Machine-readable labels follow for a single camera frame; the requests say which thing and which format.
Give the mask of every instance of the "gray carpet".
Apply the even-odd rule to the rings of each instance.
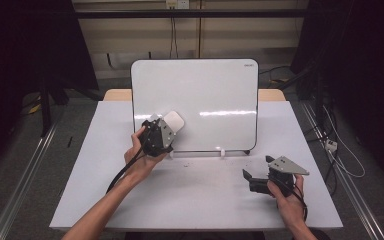
[[[310,129],[311,125],[303,112],[301,103],[296,100],[293,88],[288,90],[285,95],[293,106],[302,130]],[[63,236],[62,232],[52,230],[48,226],[80,151],[96,108],[96,102],[82,97],[73,97],[67,106],[52,106],[52,108],[64,108],[64,114],[36,173],[34,182],[8,232],[7,239],[60,239]],[[354,179],[354,182],[384,231],[384,172],[379,168],[370,152],[358,144],[354,132],[340,115],[340,110],[335,113],[341,138],[360,158],[366,169],[366,176]],[[40,133],[41,116],[39,113],[20,117],[15,131],[10,136],[11,141],[7,150],[0,158],[0,213],[32,156]],[[307,136],[308,139],[314,137],[315,135],[311,134]],[[309,146],[324,175],[328,171],[329,164],[320,143],[311,142]],[[359,173],[360,167],[341,145],[339,145],[339,156],[350,171]],[[327,185],[329,189],[334,186],[333,175],[330,176]],[[327,234],[332,239],[370,239],[339,181],[338,189],[332,198],[344,223],[344,228],[327,230]],[[266,239],[290,239],[287,231],[268,231],[265,235]],[[103,233],[101,237],[101,239],[123,238],[123,233]]]

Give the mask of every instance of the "black curtain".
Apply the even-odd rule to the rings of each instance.
[[[324,7],[325,2],[310,1],[309,7]],[[347,4],[340,20],[343,31],[335,37],[336,45],[327,49],[321,68],[324,85],[384,170],[384,1]],[[294,71],[301,71],[317,54],[332,22],[324,17],[305,20]]]
[[[98,88],[78,20],[44,13],[50,11],[74,9],[71,0],[0,0],[0,152],[23,96],[38,92],[41,79],[61,103],[66,85],[59,79]]]

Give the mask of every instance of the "wall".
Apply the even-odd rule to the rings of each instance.
[[[307,0],[191,0],[191,9],[296,9]],[[165,9],[161,0],[73,0],[81,10]],[[136,59],[176,56],[171,19],[79,20],[97,78],[128,77]],[[175,19],[180,58],[251,57],[261,69],[289,65],[298,45],[302,18]],[[107,62],[109,53],[113,67]]]

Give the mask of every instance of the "white cable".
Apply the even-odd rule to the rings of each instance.
[[[338,164],[338,166],[340,168],[342,168],[342,170],[344,170],[348,175],[350,176],[353,176],[353,177],[356,177],[356,178],[362,178],[364,177],[364,175],[366,175],[366,170],[364,169],[364,166],[363,164],[361,164],[360,160],[358,159],[357,156],[355,156],[355,154],[348,148],[348,146],[344,143],[344,141],[342,141],[341,137],[339,136],[338,132],[336,131],[336,128],[333,124],[333,121],[332,119],[330,118],[330,115],[329,115],[329,111],[327,111],[326,107],[323,106],[324,110],[326,111],[327,113],[327,117],[329,118],[329,121],[330,121],[330,124],[332,125],[332,129],[333,131],[335,131],[336,133],[336,136],[338,137],[339,141],[344,145],[344,147],[352,154],[352,156],[355,158],[355,160],[357,160],[358,164],[360,164],[361,166],[361,169],[363,170],[363,173],[361,175],[357,175],[357,174],[353,174],[351,173],[350,171],[348,171],[344,165],[342,165],[341,163],[339,163],[336,158],[333,156],[332,152],[330,150],[328,150],[328,152],[330,153],[330,155],[332,156],[332,159]]]

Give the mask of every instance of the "white sponge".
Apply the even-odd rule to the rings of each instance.
[[[167,113],[167,115],[163,117],[163,120],[174,133],[178,132],[185,125],[185,121],[183,121],[183,119],[175,111]]]

